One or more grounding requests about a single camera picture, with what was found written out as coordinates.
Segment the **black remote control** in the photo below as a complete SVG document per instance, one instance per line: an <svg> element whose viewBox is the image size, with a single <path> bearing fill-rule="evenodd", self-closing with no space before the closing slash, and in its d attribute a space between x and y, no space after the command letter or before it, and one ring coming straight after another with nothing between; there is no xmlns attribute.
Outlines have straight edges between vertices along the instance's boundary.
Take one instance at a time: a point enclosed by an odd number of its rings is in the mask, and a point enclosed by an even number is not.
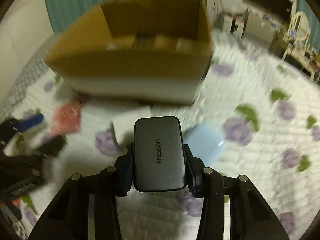
<svg viewBox="0 0 320 240"><path fill-rule="evenodd" d="M132 48L138 50L152 49L155 42L155 38L155 36L137 35L132 45Z"/></svg>

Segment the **white dressing table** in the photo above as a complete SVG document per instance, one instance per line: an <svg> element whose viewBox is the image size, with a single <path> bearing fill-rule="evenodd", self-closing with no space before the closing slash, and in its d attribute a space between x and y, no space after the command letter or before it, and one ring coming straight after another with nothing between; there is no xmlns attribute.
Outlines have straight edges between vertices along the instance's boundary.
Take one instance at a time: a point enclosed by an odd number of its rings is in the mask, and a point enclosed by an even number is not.
<svg viewBox="0 0 320 240"><path fill-rule="evenodd" d="M278 33L274 34L268 51L302 71L311 81L319 82L319 64L307 57L306 51L285 41Z"/></svg>

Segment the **oval white vanity mirror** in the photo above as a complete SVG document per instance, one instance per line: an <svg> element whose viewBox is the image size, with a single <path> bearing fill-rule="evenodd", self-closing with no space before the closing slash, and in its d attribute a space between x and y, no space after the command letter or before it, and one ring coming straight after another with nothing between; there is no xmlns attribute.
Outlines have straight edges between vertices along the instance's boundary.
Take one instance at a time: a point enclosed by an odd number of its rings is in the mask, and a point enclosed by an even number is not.
<svg viewBox="0 0 320 240"><path fill-rule="evenodd" d="M310 37L311 27L306 13L298 11L290 21L288 35L289 39L304 41Z"/></svg>

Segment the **white suitcase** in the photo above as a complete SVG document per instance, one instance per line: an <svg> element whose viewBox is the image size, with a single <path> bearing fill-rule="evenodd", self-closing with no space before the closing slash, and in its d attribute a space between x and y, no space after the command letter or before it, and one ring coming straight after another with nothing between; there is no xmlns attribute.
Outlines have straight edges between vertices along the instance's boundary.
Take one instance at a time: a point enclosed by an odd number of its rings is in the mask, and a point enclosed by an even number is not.
<svg viewBox="0 0 320 240"><path fill-rule="evenodd" d="M245 26L245 21L242 17L224 14L221 20L224 33L230 34L237 39L242 38Z"/></svg>

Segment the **light blue case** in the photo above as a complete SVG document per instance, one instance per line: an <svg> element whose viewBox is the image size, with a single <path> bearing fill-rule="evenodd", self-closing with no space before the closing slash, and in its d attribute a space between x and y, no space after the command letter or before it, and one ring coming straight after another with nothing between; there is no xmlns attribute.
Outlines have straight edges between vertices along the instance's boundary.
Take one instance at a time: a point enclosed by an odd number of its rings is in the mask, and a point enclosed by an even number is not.
<svg viewBox="0 0 320 240"><path fill-rule="evenodd" d="M226 146L222 132L208 124L196 124L186 133L183 141L193 156L200 158L206 166L215 163Z"/></svg>

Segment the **grey UGREEN power adapter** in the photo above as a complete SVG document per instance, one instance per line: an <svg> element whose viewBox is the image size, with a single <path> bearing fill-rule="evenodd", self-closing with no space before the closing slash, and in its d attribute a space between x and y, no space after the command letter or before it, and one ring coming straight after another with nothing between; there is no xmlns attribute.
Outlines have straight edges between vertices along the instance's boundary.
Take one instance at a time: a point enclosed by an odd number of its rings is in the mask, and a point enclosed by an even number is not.
<svg viewBox="0 0 320 240"><path fill-rule="evenodd" d="M177 117L138 119L134 147L136 190L167 192L186 187L183 139Z"/></svg>

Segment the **brown cardboard box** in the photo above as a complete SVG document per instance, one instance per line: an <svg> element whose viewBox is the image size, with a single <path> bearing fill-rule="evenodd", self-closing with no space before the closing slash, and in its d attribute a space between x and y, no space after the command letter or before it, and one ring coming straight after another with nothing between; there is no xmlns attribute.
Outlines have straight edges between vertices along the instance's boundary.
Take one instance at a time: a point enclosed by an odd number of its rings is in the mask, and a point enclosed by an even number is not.
<svg viewBox="0 0 320 240"><path fill-rule="evenodd" d="M63 77L200 81L211 57L201 0L114 0L72 23L46 63Z"/></svg>

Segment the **red patterned small box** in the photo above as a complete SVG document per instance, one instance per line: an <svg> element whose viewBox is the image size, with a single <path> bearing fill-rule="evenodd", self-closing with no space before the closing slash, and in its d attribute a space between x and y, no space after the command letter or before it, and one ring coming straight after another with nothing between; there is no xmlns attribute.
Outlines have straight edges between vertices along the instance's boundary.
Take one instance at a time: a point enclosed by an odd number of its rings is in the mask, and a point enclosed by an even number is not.
<svg viewBox="0 0 320 240"><path fill-rule="evenodd" d="M81 103L72 101L60 106L54 113L50 134L67 135L81 130Z"/></svg>

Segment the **white small box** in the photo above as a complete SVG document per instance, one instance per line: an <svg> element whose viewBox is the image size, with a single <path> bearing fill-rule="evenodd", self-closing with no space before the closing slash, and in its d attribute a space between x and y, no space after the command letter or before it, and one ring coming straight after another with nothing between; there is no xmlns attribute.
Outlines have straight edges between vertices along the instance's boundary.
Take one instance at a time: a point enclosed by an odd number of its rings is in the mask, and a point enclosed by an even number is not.
<svg viewBox="0 0 320 240"><path fill-rule="evenodd" d="M134 140L135 122L141 118L152 117L150 106L143 106L116 115L112 120L114 136L119 145Z"/></svg>

